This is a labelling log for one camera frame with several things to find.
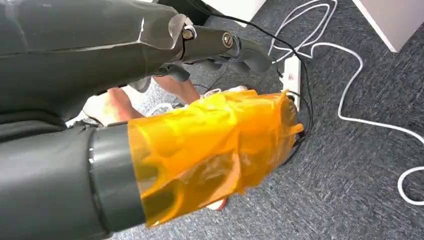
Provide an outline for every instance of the person's leg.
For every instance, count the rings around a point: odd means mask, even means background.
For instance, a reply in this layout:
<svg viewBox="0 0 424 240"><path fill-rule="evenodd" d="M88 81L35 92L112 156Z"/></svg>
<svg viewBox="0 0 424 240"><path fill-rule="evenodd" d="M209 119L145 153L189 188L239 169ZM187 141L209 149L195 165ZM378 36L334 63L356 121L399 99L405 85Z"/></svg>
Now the person's leg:
<svg viewBox="0 0 424 240"><path fill-rule="evenodd" d="M154 80L168 93L176 95L181 101L186 104L200 99L200 94L196 91L190 80L180 82L175 80L172 76L154 76Z"/></svg>
<svg viewBox="0 0 424 240"><path fill-rule="evenodd" d="M124 90L117 87L108 89L102 95L89 98L83 111L104 126L143 117L133 108L130 98Z"/></svg>

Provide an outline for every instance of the power strip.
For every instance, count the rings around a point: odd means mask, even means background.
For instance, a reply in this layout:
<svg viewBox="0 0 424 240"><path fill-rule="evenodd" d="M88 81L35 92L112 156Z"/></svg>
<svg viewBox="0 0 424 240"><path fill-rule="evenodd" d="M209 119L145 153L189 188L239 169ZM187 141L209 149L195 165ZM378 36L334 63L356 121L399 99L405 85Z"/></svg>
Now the power strip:
<svg viewBox="0 0 424 240"><path fill-rule="evenodd" d="M298 57L293 55L284 61L284 74L279 79L284 90L290 90L297 94L301 94L301 61ZM297 111L301 109L301 100L299 96L287 93L294 97L294 105L296 105Z"/></svg>

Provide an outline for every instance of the shoe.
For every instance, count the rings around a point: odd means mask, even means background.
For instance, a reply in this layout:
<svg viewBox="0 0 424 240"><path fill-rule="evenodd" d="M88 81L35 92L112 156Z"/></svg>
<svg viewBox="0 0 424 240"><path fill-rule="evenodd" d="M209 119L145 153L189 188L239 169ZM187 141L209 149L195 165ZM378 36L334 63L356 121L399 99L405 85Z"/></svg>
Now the shoe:
<svg viewBox="0 0 424 240"><path fill-rule="evenodd" d="M225 91L222 91L220 88L215 88L213 90L207 91L205 94L201 95L200 98L204 99L204 98L207 98L209 96L212 96L214 94L218 94L218 93L221 93L221 92L224 92L224 93L226 93L226 92L242 92L242 91L246 91L246 90L248 90L248 87L244 86L244 85L232 87L232 88L225 90Z"/></svg>
<svg viewBox="0 0 424 240"><path fill-rule="evenodd" d="M227 204L227 201L228 201L228 198L225 198L225 199L216 201L212 204L209 204L206 207L210 210L219 211L225 207L225 205Z"/></svg>

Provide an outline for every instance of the bolt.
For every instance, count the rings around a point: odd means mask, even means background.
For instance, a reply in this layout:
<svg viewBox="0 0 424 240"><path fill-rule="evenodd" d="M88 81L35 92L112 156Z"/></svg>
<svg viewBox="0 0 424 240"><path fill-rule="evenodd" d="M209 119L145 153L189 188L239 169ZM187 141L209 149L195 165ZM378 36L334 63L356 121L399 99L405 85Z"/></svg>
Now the bolt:
<svg viewBox="0 0 424 240"><path fill-rule="evenodd" d="M193 32L188 29L185 29L182 32L182 38L184 38L185 40L192 40L193 37L194 37Z"/></svg>
<svg viewBox="0 0 424 240"><path fill-rule="evenodd" d="M233 46L233 36L231 36L231 33L226 32L222 36L222 43L224 46L228 49L230 49Z"/></svg>

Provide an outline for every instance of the gray carpet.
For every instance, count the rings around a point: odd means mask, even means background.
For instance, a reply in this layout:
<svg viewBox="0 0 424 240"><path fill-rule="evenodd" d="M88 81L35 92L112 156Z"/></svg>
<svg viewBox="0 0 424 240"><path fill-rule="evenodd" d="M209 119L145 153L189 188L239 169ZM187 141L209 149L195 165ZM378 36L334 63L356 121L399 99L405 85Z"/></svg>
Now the gray carpet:
<svg viewBox="0 0 424 240"><path fill-rule="evenodd" d="M284 17L306 1L268 0L253 21L274 32ZM319 23L324 9L310 11L281 34L298 44ZM270 38L252 27L211 18L209 26L252 39L266 49ZM391 53L351 0L341 0L322 42L346 46L363 57L365 67L348 93L344 114L399 125L424 134L424 27L401 53ZM358 68L348 53L321 46L306 61L315 108L315 128L298 155L246 195L231 197L220 212L208 209L152 229L117 233L114 240L422 240L424 207L404 202L397 180L405 170L424 165L424 146L404 133L342 121L337 107L342 91ZM209 85L220 76L190 67L195 83ZM255 86L260 93L280 90L274 69L240 74L229 69L215 85ZM146 111L173 101L156 85L139 105ZM413 199L424 198L419 172L405 180Z"/></svg>

